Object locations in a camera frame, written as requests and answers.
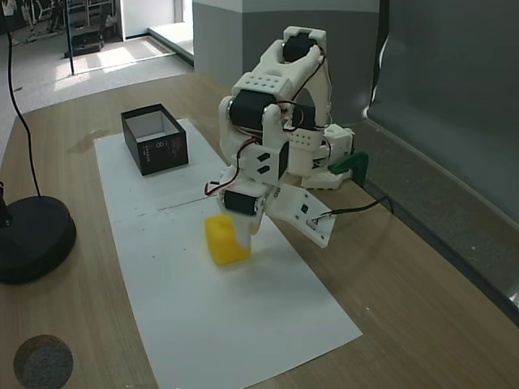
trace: white sheet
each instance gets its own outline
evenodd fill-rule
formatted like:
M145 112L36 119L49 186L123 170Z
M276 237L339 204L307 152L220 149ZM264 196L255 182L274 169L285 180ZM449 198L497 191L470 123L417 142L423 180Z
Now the white sheet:
M252 259L214 264L204 220L219 211L202 186L223 163L182 125L190 165L154 177L140 176L122 135L96 141L119 262L160 388L248 387L360 336L270 220Z

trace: metal rack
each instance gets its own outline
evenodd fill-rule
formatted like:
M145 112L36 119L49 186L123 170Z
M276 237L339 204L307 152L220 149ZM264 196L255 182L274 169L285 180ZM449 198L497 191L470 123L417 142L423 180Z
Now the metal rack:
M68 9L69 11L72 11L79 8L84 8L85 14L87 16L87 25L90 26L92 18L91 13L98 7L104 6L105 4L110 4L111 13L113 15L114 0L68 0Z

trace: black cardboard box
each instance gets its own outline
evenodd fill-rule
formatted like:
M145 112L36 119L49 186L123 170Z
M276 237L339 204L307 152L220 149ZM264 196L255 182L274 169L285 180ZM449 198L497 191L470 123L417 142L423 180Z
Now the black cardboard box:
M143 176L186 165L186 131L163 105L121 114L124 139Z

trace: gray wall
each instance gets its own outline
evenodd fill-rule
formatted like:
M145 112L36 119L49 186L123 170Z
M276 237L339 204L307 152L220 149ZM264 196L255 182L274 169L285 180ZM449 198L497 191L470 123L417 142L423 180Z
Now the gray wall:
M242 13L193 3L195 70L232 86L243 73Z
M174 0L121 0L124 37L174 22Z
M517 0L392 0L370 117L519 222Z
M343 125L362 120L371 98L378 15L348 11L243 14L243 70L251 71L266 48L281 39L289 26L327 31L333 119Z
M286 27L323 29L328 32L333 118L340 124L356 122L371 97L377 9L378 0L196 0L195 69L230 87L257 65Z

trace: green bracket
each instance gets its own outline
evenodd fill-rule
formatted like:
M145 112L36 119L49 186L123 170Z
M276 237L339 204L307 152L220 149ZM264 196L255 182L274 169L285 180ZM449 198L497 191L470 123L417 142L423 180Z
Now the green bracket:
M355 152L347 156L344 160L330 165L328 170L333 174L343 174L348 170L353 170L353 182L363 188L369 163L370 157L365 152Z

